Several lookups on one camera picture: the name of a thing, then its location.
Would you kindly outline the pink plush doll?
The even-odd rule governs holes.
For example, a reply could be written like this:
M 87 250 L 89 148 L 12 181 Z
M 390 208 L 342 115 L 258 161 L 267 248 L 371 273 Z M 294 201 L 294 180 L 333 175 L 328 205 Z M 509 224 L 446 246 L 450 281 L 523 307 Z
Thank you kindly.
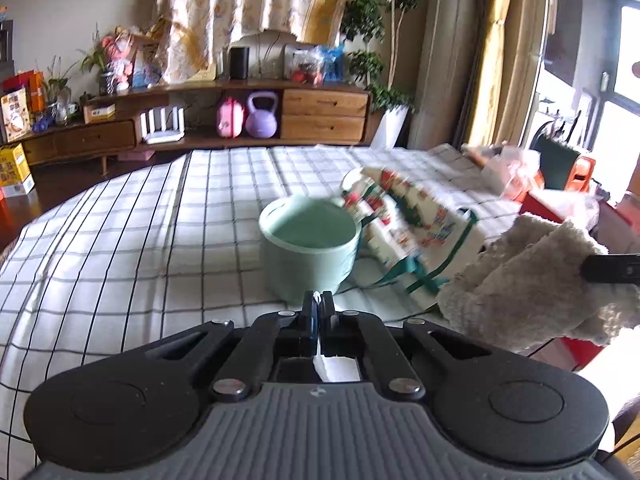
M 134 40 L 128 29 L 116 26 L 114 32 L 106 35 L 101 47 L 107 59 L 107 70 L 112 73 L 113 87 L 116 92 L 129 89 L 132 75 L 131 51 Z

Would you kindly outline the mint green ceramic bowl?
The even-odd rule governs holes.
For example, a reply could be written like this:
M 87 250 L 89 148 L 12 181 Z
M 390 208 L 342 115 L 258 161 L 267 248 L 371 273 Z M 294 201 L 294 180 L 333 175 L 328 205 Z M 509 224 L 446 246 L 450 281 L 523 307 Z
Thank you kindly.
M 306 292 L 336 292 L 352 273 L 360 222 L 327 198 L 279 198 L 260 213 L 260 262 L 268 287 L 300 306 Z

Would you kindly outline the checkered white tablecloth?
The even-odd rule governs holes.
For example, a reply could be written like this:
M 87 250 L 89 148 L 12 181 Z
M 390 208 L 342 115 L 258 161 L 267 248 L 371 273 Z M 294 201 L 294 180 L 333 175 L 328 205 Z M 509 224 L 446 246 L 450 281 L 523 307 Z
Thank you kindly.
M 520 209 L 447 145 L 235 148 L 98 183 L 25 226 L 1 267 L 2 477 L 36 466 L 23 410 L 47 378 L 209 320 L 244 326 L 279 310 L 259 261 L 262 208 L 287 195 L 335 195 L 365 166 L 474 211 L 488 240 Z

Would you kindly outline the cream knitted cloth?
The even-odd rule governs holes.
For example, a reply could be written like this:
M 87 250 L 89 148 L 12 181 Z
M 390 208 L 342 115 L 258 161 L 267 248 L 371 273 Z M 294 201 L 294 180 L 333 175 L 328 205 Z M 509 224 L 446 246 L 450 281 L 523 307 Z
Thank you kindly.
M 554 338 L 551 281 L 541 276 L 536 256 L 548 254 L 542 240 L 562 226 L 531 214 L 518 217 L 513 226 L 469 263 L 437 296 L 439 311 L 456 332 L 510 351 L 521 351 Z M 603 252 L 585 247 L 578 258 L 617 255 L 598 244 Z M 613 287 L 612 298 L 624 328 L 639 324 L 639 285 L 605 284 Z

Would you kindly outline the red box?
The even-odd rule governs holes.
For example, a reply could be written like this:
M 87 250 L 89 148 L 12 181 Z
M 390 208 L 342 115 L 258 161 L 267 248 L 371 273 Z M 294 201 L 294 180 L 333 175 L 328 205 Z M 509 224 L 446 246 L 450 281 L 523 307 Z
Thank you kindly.
M 522 199 L 520 213 L 562 226 L 544 236 L 542 249 L 548 254 L 534 258 L 541 276 L 551 281 L 551 302 L 557 309 L 551 321 L 554 338 L 530 355 L 563 370 L 581 370 L 624 327 L 615 304 L 600 304 L 612 298 L 613 287 L 589 284 L 579 276 L 578 258 L 583 249 L 604 251 L 589 238 L 599 222 L 599 202 L 586 193 L 529 191 Z

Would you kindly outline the orange gift bag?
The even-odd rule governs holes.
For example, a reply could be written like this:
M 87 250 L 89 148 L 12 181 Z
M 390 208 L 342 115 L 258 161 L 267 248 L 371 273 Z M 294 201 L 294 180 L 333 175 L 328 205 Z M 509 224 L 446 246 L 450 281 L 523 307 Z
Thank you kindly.
M 29 70 L 2 80 L 2 89 L 6 93 L 24 89 L 29 111 L 32 114 L 46 110 L 46 96 L 44 95 L 43 72 Z

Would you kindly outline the yellow carton box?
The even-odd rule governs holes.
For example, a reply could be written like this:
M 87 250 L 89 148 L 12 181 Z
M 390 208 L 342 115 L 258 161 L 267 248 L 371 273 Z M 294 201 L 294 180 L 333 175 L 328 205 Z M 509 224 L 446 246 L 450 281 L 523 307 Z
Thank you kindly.
M 4 146 L 0 153 L 0 185 L 4 198 L 26 196 L 35 188 L 23 145 Z

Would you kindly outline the wooden tv cabinet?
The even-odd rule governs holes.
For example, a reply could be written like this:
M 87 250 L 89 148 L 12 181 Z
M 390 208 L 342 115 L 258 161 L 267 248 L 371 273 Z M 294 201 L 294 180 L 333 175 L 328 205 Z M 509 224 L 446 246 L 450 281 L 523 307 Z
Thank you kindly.
M 218 133 L 217 115 L 227 100 L 238 102 L 250 116 L 265 108 L 262 92 L 273 92 L 278 105 L 272 113 L 277 129 L 267 139 L 242 131 L 235 138 Z M 302 84 L 288 80 L 215 80 L 134 89 L 88 101 L 81 117 L 93 110 L 114 107 L 113 116 L 98 122 L 74 122 L 31 133 L 21 140 L 29 165 L 67 162 L 76 158 L 107 158 L 133 152 L 252 148 L 276 145 L 369 145 L 374 137 L 370 118 L 371 95 L 352 84 Z M 172 125 L 171 112 L 184 113 L 184 137 L 151 145 L 143 140 L 160 126 L 160 112 Z

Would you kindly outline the orange small container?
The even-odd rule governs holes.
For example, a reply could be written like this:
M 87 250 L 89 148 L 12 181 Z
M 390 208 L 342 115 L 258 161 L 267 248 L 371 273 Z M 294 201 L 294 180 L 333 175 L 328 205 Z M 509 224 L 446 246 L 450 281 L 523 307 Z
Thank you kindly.
M 565 189 L 568 192 L 588 193 L 596 161 L 588 156 L 580 155 L 568 175 Z

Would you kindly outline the black speaker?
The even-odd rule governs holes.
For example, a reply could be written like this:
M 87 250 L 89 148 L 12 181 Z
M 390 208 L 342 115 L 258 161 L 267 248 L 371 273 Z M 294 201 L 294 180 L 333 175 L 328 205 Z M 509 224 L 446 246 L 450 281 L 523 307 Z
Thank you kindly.
M 250 74 L 250 47 L 231 47 L 228 52 L 229 79 L 247 80 Z

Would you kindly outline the floral draped sheet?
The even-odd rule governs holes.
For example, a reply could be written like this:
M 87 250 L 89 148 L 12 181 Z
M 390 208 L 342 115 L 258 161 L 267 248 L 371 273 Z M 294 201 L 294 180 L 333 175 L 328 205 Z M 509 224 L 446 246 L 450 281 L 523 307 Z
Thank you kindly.
M 181 84 L 215 54 L 265 30 L 306 44 L 332 44 L 346 0 L 157 0 L 157 63 L 165 84 Z

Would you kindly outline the snack box on cabinet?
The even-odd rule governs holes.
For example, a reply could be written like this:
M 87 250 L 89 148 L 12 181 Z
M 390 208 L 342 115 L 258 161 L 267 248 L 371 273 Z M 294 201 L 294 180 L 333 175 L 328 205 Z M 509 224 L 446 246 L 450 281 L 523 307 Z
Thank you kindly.
M 24 89 L 2 96 L 1 113 L 6 140 L 15 142 L 32 131 L 32 122 Z

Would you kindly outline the pink toy bag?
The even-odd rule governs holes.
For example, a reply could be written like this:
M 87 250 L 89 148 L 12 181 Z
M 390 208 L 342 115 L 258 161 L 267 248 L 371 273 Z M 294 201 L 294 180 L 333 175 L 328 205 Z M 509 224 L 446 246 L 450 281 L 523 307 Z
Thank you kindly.
M 223 139 L 237 138 L 243 130 L 245 110 L 236 99 L 227 98 L 217 110 L 216 128 Z

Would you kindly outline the potted green tree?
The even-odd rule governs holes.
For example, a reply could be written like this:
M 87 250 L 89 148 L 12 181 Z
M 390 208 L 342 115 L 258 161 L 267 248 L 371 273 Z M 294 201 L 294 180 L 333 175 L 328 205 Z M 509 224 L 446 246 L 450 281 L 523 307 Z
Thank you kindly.
M 422 0 L 346 0 L 338 38 L 346 49 L 347 78 L 369 93 L 372 148 L 393 148 L 412 109 L 396 87 L 402 26 Z

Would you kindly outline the christmas print apron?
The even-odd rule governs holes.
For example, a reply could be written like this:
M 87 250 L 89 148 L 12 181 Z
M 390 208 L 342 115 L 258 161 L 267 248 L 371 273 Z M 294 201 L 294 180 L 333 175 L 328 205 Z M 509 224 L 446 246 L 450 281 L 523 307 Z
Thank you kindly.
M 442 285 L 485 245 L 474 210 L 448 207 L 388 168 L 349 171 L 341 194 L 361 226 L 361 243 L 384 268 L 378 284 L 398 283 L 422 309 L 434 306 Z

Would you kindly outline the purple kettlebell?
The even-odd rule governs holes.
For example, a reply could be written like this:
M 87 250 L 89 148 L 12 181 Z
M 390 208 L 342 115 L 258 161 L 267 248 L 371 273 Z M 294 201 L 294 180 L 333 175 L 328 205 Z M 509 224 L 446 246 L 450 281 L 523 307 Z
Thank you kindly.
M 267 99 L 271 101 L 270 110 L 263 110 L 255 106 L 258 99 Z M 251 93 L 246 101 L 248 116 L 245 122 L 247 133 L 254 139 L 270 139 L 278 128 L 276 111 L 279 105 L 278 96 L 271 91 L 257 91 Z

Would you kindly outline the white router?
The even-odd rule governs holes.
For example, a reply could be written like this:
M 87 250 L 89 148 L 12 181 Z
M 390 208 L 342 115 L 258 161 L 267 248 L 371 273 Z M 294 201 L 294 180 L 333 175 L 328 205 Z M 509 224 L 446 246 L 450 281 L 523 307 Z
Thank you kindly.
M 186 134 L 184 108 L 155 107 L 138 117 L 142 142 L 148 145 L 174 143 Z

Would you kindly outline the yellow curtain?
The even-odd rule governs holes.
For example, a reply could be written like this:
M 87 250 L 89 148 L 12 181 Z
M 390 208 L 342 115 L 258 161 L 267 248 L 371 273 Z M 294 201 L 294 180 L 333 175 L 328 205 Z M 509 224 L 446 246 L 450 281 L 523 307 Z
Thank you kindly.
M 511 0 L 488 0 L 483 47 L 474 82 L 473 109 L 466 142 L 473 146 L 494 142 L 504 57 L 504 25 Z

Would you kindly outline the dark green pen holder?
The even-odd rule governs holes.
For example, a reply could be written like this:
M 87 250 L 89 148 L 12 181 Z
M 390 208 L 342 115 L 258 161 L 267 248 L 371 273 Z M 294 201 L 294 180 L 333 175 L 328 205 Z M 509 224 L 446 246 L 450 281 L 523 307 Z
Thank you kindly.
M 570 172 L 580 154 L 574 148 L 549 139 L 548 136 L 537 136 L 532 149 L 540 155 L 540 172 L 544 178 L 544 186 L 552 190 L 564 190 Z

